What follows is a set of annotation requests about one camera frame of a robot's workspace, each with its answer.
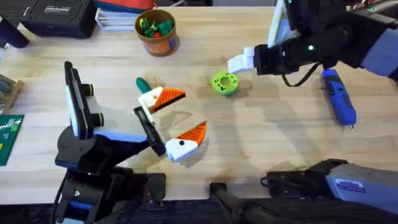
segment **black case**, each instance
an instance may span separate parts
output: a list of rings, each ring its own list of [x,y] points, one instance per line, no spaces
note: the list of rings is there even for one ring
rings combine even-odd
[[[85,39],[93,33],[96,10],[92,0],[32,0],[22,24],[41,37]]]

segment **black cable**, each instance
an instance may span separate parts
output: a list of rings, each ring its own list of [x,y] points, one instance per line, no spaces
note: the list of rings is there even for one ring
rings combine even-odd
[[[307,72],[307,74],[304,75],[304,77],[296,84],[292,85],[289,83],[289,81],[287,81],[286,75],[282,75],[282,78],[284,79],[284,82],[287,86],[289,87],[298,87],[300,85],[303,85],[303,83],[305,83],[305,81],[308,80],[308,78],[310,78],[310,76],[312,75],[313,72],[315,72],[315,70],[318,68],[318,66],[321,65],[321,63],[316,63],[315,65],[312,66],[312,68]]]
[[[59,202],[60,197],[61,197],[63,186],[65,185],[65,182],[67,181],[68,176],[69,176],[69,171],[67,170],[67,172],[65,173],[65,176],[63,177],[63,180],[61,182],[61,185],[58,188],[58,192],[57,192],[57,194],[55,196],[54,203],[52,204],[52,207],[51,207],[50,224],[55,224],[55,211],[58,208],[58,202]]]

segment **green toy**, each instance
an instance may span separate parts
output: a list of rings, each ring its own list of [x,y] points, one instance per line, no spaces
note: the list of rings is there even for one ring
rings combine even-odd
[[[222,71],[211,79],[211,87],[221,95],[230,95],[238,89],[239,80],[235,74]]]
[[[154,38],[154,36],[155,36],[155,30],[154,30],[154,29],[151,29],[151,28],[145,30],[144,36],[149,37],[149,38]]]
[[[139,20],[139,25],[141,26],[144,36],[154,38],[156,32],[159,32],[162,37],[169,34],[173,30],[174,22],[168,19],[160,24],[154,21],[149,25],[147,18],[143,18]]]
[[[174,22],[170,19],[166,20],[166,22],[161,22],[159,24],[159,32],[162,36],[169,34],[173,30]]]
[[[152,25],[150,25],[150,28],[151,29],[154,29],[155,30],[155,32],[157,31],[157,28],[158,28],[158,23],[156,22],[156,21],[154,21],[154,22],[152,22]]]
[[[136,84],[138,89],[140,89],[141,93],[146,93],[151,91],[151,87],[149,86],[149,84],[141,77],[138,77],[136,79]]]
[[[142,31],[147,30],[149,28],[149,22],[147,18],[140,19],[139,25],[141,26]]]

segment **label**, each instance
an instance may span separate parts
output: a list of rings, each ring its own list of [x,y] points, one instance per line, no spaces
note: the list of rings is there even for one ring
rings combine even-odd
[[[70,7],[68,6],[46,6],[44,13],[54,13],[60,15],[67,15],[70,12]]]
[[[358,181],[353,180],[344,180],[344,179],[335,179],[336,185],[339,189],[342,190],[350,190],[359,193],[366,193],[363,184]]]
[[[145,43],[149,52],[153,54],[164,54],[170,51],[168,41],[164,41],[157,44]]]

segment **table surface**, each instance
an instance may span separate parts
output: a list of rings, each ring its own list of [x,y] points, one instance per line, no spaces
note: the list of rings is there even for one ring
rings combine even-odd
[[[208,184],[222,181],[240,197],[267,196],[259,179],[269,170],[304,169],[322,159],[347,159],[377,169],[398,170],[398,90],[390,80],[339,64],[358,114],[355,132],[334,122],[320,72],[301,87],[281,77],[239,74],[239,91],[224,97],[209,84],[243,47],[264,43],[272,7],[167,8],[177,21],[178,50],[148,55],[134,32],[96,31],[89,40],[40,38],[4,53],[0,72],[25,85],[11,113],[25,114],[8,164],[0,167],[0,203],[51,203],[65,169],[57,167],[59,134],[69,124],[63,62],[95,86],[98,102],[132,111],[140,95],[137,77],[152,86],[179,88],[187,97],[163,109],[159,125],[199,116],[208,121],[201,148],[183,164],[146,149],[122,163],[137,172],[164,172],[167,200],[208,197]],[[291,82],[299,80],[303,67]]]

